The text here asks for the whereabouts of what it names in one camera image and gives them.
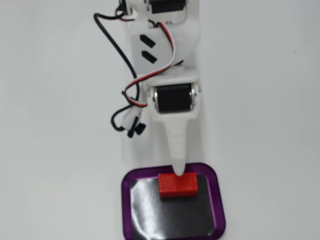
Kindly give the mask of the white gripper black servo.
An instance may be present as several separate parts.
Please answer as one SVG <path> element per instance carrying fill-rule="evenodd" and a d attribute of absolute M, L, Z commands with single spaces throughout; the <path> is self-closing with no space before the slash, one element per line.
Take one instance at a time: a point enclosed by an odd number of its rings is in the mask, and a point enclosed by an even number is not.
<path fill-rule="evenodd" d="M 174 66 L 145 82 L 147 108 L 154 120 L 155 162 L 168 164 L 182 176 L 187 163 L 189 124 L 199 115 L 200 73 L 191 66 Z"/>

